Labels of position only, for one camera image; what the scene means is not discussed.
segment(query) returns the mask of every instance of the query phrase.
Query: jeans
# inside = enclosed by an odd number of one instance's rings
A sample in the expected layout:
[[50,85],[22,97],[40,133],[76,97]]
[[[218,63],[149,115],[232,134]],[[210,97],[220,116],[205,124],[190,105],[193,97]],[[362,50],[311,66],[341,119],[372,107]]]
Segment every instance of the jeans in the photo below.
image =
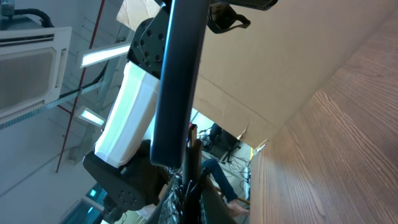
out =
[[227,202],[235,200],[238,198],[228,179],[224,175],[223,170],[215,159],[208,159],[201,163],[201,168],[208,169],[211,174],[213,174],[214,180],[219,185],[221,191],[224,193]]

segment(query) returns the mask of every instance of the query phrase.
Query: red pipe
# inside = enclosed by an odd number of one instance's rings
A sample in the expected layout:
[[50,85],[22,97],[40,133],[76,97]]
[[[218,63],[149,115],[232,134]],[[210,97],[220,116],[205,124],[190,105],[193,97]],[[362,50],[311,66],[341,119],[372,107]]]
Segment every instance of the red pipe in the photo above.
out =
[[[102,15],[102,10],[104,9],[104,5],[105,5],[105,0],[102,0],[101,1],[101,5],[99,7],[99,11],[98,11],[97,21],[95,22],[93,35],[91,36],[90,46],[88,47],[89,49],[93,48],[95,35],[97,34],[97,29],[98,29],[98,25],[100,24],[100,19],[101,19],[101,15]],[[83,84],[83,79],[85,78],[85,73],[86,73],[86,67],[83,68],[83,71],[81,73],[81,77],[80,77],[80,82],[79,82],[79,87],[78,88],[81,88],[81,85]],[[75,114],[77,99],[78,99],[78,96],[75,98],[75,102],[73,102],[72,111],[70,112],[69,123],[68,123],[68,127],[67,127],[67,133],[65,134],[65,139],[63,140],[63,145],[62,145],[62,149],[61,149],[60,159],[58,160],[57,170],[55,171],[56,173],[58,172],[58,170],[60,168],[62,155],[63,155],[63,152],[65,150],[65,145],[66,145],[67,139],[68,139],[70,125],[72,123],[73,115]]]
[[67,112],[68,114],[71,114],[72,112],[70,112],[70,111],[68,111],[66,108],[64,108],[63,106],[61,106],[61,105],[58,105],[58,107],[59,108],[61,108],[61,109],[63,109],[65,112]]

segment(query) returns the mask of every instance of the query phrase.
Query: black bracket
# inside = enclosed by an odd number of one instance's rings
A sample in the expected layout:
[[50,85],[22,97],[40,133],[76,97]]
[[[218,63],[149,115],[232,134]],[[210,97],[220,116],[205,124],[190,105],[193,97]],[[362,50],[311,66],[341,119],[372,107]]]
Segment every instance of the black bracket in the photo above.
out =
[[[236,21],[242,24],[231,27]],[[229,4],[217,4],[210,7],[207,26],[215,34],[223,34],[238,27],[249,27],[250,20],[237,14]]]
[[162,7],[155,18],[146,19],[137,28],[127,58],[156,78],[160,78],[169,10]]
[[150,164],[149,155],[132,158],[121,173],[121,169],[107,164],[91,151],[85,156],[83,166],[124,210],[136,211],[145,205],[157,205],[159,192],[168,179],[162,168]]

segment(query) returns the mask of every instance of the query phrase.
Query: foot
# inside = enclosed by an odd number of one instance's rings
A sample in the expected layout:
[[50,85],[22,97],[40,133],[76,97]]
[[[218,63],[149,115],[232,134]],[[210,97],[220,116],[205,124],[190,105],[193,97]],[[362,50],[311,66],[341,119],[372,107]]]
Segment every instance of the foot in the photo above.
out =
[[240,205],[236,199],[228,202],[226,206],[233,217],[238,215],[250,215],[250,211]]

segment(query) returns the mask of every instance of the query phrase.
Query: air conditioning unit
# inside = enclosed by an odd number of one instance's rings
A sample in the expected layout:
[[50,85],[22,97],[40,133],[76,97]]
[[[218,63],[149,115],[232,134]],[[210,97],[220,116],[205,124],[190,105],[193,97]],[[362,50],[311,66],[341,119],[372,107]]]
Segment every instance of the air conditioning unit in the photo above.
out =
[[0,124],[57,100],[71,27],[0,31]]

